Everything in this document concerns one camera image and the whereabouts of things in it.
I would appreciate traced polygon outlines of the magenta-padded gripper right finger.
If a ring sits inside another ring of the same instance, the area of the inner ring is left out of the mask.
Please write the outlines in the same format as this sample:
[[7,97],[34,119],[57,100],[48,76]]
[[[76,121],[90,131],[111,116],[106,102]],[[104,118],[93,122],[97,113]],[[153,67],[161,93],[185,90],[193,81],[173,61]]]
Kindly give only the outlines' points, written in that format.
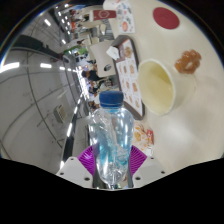
[[133,188],[140,188],[166,175],[165,168],[154,156],[147,156],[137,147],[131,148],[129,173]]

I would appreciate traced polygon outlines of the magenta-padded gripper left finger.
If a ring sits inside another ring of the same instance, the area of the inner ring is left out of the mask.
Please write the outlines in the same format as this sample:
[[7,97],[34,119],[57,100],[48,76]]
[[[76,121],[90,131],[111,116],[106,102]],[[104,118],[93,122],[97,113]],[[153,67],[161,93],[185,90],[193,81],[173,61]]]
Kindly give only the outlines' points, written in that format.
[[95,157],[89,146],[77,157],[69,157],[56,175],[81,187],[92,187],[95,170]]

